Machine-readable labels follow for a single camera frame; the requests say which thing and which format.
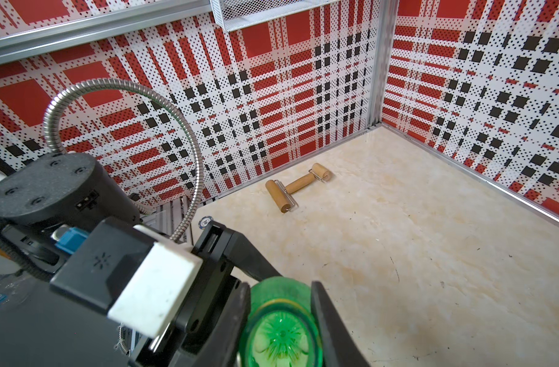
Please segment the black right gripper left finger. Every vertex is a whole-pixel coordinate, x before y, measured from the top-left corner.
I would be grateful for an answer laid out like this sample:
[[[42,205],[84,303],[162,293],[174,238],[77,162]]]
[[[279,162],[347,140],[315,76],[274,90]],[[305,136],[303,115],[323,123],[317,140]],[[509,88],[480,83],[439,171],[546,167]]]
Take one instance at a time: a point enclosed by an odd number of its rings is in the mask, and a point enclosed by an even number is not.
[[[241,335],[247,323],[250,306],[250,285],[243,282],[226,304],[211,336],[195,358],[193,367],[236,365]]]

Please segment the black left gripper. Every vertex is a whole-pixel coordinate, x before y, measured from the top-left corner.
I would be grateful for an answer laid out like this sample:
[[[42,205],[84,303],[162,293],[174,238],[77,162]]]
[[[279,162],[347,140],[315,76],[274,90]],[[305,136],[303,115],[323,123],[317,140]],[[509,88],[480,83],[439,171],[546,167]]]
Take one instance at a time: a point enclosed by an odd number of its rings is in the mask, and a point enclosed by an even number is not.
[[[235,267],[256,281],[281,276],[244,234],[215,221],[202,231],[192,254],[203,263],[189,293],[164,334],[141,339],[133,366],[193,365],[235,292]]]

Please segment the green plastic soda bottle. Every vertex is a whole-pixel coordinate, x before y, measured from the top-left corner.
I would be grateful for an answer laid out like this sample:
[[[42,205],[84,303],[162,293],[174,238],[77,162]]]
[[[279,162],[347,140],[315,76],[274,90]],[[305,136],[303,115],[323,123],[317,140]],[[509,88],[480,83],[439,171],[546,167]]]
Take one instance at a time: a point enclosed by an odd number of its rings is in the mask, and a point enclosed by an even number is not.
[[[238,349],[241,366],[322,366],[311,287],[273,277],[251,289],[251,311]]]

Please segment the wooden double roller tool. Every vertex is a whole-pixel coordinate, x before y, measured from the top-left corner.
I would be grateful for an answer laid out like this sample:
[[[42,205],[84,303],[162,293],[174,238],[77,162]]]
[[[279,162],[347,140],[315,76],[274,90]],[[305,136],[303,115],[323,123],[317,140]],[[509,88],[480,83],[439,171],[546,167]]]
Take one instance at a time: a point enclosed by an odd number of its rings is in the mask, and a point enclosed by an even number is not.
[[[307,174],[294,180],[292,183],[284,185],[279,180],[268,180],[265,183],[265,188],[279,211],[287,213],[298,207],[298,203],[293,197],[296,192],[308,187],[315,181],[326,183],[331,178],[332,172],[328,168],[319,163],[314,163]]]

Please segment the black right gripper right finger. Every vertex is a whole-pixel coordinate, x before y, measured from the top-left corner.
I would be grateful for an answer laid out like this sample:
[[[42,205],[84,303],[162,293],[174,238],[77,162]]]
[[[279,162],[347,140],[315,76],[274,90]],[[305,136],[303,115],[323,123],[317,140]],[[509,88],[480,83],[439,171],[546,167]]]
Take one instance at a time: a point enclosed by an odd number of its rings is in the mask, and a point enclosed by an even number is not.
[[[323,365],[328,367],[370,367],[320,281],[311,284],[311,309],[322,341]]]

